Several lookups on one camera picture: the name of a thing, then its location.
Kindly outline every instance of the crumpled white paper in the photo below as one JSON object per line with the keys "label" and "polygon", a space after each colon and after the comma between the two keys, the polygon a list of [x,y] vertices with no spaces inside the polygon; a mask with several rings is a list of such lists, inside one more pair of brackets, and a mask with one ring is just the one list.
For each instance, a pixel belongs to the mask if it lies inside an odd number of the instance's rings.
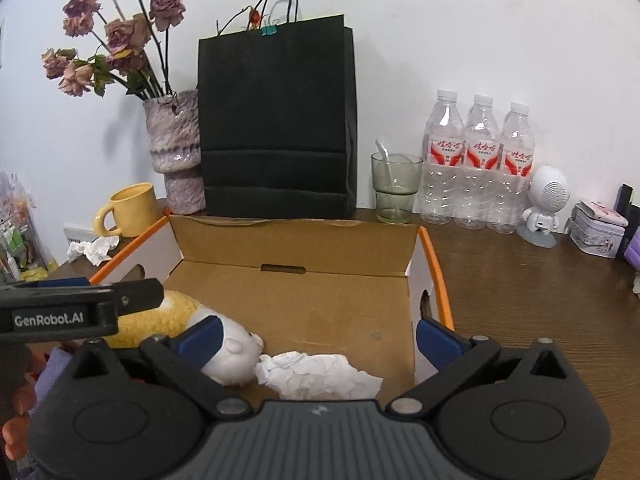
{"label": "crumpled white paper", "polygon": [[71,242],[66,252],[69,261],[72,262],[84,254],[94,266],[99,266],[102,262],[111,260],[107,256],[107,252],[113,249],[120,241],[120,237],[109,236],[107,238],[100,237],[93,242]]}
{"label": "crumpled white paper", "polygon": [[339,354],[261,355],[255,375],[285,400],[374,399],[382,386],[382,379],[357,371]]}

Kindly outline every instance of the red and white label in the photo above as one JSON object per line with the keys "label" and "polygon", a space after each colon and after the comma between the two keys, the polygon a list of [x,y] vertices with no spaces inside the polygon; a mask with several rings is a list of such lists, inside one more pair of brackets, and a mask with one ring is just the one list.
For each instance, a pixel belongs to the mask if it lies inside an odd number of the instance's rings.
{"label": "red and white label", "polygon": [[527,176],[533,163],[533,150],[504,150],[502,156],[502,170],[505,173]]}
{"label": "red and white label", "polygon": [[472,168],[495,170],[500,155],[500,142],[476,140],[466,147],[465,163]]}
{"label": "red and white label", "polygon": [[440,166],[460,166],[464,153],[463,139],[449,137],[431,137],[429,140],[428,161]]}

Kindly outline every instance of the white wall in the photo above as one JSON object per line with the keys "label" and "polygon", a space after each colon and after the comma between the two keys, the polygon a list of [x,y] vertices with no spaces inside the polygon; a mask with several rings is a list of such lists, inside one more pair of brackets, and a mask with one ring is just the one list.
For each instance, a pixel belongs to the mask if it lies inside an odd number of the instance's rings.
{"label": "white wall", "polygon": [[[151,180],[161,194],[162,183],[150,170],[136,98],[116,86],[103,101],[69,98],[45,79],[48,47],[94,52],[91,37],[64,36],[66,1],[0,2],[0,169],[33,192],[37,226],[59,259],[64,224],[89,227],[124,185]],[[253,1],[184,0],[186,19],[172,34],[174,88],[196,83],[198,38]],[[135,0],[123,4],[136,10]],[[475,92],[494,95],[500,120],[511,100],[531,104],[537,162],[561,168],[576,200],[612,203],[622,182],[640,187],[638,0],[301,0],[301,10],[304,18],[343,12],[354,28],[360,205],[371,206],[373,139],[417,152],[437,88],[457,89],[463,114]]]}

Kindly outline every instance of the yellow plush body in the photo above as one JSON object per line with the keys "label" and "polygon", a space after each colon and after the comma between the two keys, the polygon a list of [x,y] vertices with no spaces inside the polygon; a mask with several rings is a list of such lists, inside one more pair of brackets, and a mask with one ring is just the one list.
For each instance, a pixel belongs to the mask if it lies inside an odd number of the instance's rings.
{"label": "yellow plush body", "polygon": [[184,332],[187,320],[202,304],[191,296],[166,290],[158,308],[118,318],[118,333],[105,337],[111,348],[133,348],[153,334],[175,337]]}

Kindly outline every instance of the plastic water bottle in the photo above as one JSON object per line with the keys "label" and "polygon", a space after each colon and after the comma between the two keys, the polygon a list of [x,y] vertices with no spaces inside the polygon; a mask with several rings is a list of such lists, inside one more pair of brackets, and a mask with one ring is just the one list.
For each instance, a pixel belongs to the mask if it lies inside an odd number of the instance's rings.
{"label": "plastic water bottle", "polygon": [[466,153],[456,190],[456,223],[481,229],[491,205],[491,186],[500,162],[500,128],[492,106],[494,98],[476,94],[464,129]]}
{"label": "plastic water bottle", "polygon": [[422,155],[419,212],[432,224],[446,224],[453,212],[453,190],[462,165],[465,141],[462,117],[456,107],[458,93],[438,90],[438,101],[427,120]]}
{"label": "plastic water bottle", "polygon": [[487,225],[498,233],[516,230],[526,198],[527,175],[533,163],[536,139],[529,126],[529,107],[511,103],[500,136],[500,178],[495,179],[494,197]]}

